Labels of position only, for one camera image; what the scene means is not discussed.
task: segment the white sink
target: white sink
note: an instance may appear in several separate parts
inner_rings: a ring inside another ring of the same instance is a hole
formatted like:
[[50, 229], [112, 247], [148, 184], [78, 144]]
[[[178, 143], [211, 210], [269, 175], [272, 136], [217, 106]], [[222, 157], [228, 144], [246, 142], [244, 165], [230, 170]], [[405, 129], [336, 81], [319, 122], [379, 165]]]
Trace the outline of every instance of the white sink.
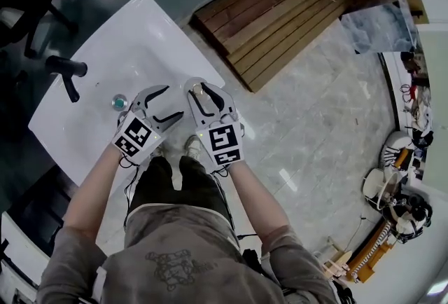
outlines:
[[[154, 0], [131, 0], [107, 20], [76, 52], [87, 74], [73, 77], [80, 99], [71, 103], [58, 76], [34, 113], [29, 129], [53, 160], [80, 185], [112, 140], [118, 112], [114, 95], [131, 102], [152, 85], [169, 85], [163, 101], [190, 113], [183, 85], [202, 77], [217, 86], [224, 80], [190, 39]], [[119, 168], [113, 191], [133, 169]]]

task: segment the white shoe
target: white shoe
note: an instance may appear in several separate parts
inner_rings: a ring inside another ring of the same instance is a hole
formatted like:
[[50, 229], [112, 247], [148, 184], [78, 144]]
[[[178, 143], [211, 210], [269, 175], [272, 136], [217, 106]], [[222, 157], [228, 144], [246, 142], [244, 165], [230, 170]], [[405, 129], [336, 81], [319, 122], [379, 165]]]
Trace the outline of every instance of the white shoe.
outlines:
[[150, 159], [154, 157], [165, 157], [165, 146], [163, 144], [159, 145], [150, 155]]
[[190, 136], [185, 143], [185, 156], [191, 157], [198, 161], [201, 150], [201, 141], [199, 140], [199, 137], [195, 134]]

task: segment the person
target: person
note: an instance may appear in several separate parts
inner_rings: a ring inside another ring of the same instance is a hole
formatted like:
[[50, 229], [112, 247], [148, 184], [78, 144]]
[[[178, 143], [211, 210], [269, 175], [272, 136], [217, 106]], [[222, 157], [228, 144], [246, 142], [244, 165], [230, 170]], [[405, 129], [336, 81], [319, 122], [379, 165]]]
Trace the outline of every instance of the person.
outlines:
[[407, 208], [409, 209], [402, 216], [398, 216], [393, 205], [389, 205], [391, 216], [396, 222], [395, 229], [397, 232], [403, 235], [415, 235], [425, 225], [427, 213], [422, 207], [411, 208], [407, 206]]
[[268, 276], [245, 263], [216, 183], [189, 138], [182, 189], [158, 148], [141, 175], [127, 218], [125, 248], [95, 244], [122, 158], [109, 144], [72, 198], [38, 288], [37, 303], [336, 303], [317, 260], [300, 244], [285, 211], [244, 161], [228, 172], [254, 231]]

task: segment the faucet spout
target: faucet spout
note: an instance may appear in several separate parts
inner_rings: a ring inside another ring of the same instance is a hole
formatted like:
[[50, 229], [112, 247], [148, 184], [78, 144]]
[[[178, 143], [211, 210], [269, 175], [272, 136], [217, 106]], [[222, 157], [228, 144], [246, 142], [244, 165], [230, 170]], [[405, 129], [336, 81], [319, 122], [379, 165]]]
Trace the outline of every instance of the faucet spout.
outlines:
[[51, 74], [61, 74], [64, 81], [65, 89], [72, 102], [79, 100], [79, 93], [75, 89], [75, 85], [71, 77], [83, 77], [87, 73], [87, 65], [84, 62], [71, 61], [63, 57], [50, 56], [45, 61], [45, 68]]

